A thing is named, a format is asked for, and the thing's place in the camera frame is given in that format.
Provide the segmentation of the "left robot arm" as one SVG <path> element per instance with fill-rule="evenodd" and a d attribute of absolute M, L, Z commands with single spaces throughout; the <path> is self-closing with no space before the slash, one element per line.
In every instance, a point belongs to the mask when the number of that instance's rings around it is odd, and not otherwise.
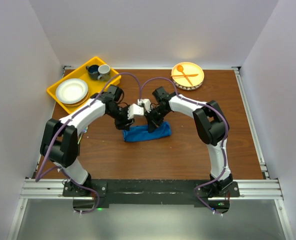
<path fill-rule="evenodd" d="M 130 130 L 130 126 L 134 123 L 134 119 L 128 117 L 130 106 L 119 106 L 124 95 L 120 87 L 110 85 L 106 91 L 91 96 L 81 109 L 60 120 L 53 118 L 48 120 L 40 146 L 43 162 L 35 180 L 39 181 L 44 176 L 42 169 L 49 160 L 73 181 L 76 193 L 80 196 L 90 195 L 92 177 L 78 160 L 79 138 L 89 124 L 104 115 L 114 119 L 116 129 Z"/>

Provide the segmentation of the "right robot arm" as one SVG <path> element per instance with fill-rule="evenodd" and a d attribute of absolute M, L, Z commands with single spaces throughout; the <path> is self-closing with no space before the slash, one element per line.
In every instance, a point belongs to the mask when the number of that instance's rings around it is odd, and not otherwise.
<path fill-rule="evenodd" d="M 214 100 L 193 100 L 177 92 L 168 93 L 163 87 L 155 89 L 152 95 L 157 101 L 157 106 L 144 104 L 148 131 L 152 133 L 160 128 L 165 116 L 170 112 L 191 117 L 200 140 L 207 146 L 211 166 L 210 181 L 203 183 L 199 188 L 208 188 L 215 196 L 223 196 L 229 190 L 233 176 L 226 149 L 230 127 L 219 104 Z"/>

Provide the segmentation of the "iridescent metal fork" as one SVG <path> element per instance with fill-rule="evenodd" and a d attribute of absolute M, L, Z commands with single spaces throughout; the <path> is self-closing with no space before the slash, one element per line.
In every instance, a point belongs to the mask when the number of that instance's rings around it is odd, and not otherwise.
<path fill-rule="evenodd" d="M 87 131 L 88 131 L 88 127 L 85 127 L 85 128 L 81 131 L 81 133 L 79 134 L 78 141 L 77 141 L 77 144 L 78 144 L 78 145 L 80 144 L 80 142 L 81 142 L 81 140 L 82 140 L 84 134 L 86 134 Z"/>

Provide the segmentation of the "blue cloth napkin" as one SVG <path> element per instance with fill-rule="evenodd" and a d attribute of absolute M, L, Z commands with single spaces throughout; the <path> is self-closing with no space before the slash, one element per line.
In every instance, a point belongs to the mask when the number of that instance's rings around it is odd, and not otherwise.
<path fill-rule="evenodd" d="M 172 134 L 171 126 L 165 121 L 153 132 L 148 131 L 148 125 L 131 126 L 123 130 L 123 140 L 128 143 L 144 142 L 169 137 Z"/>

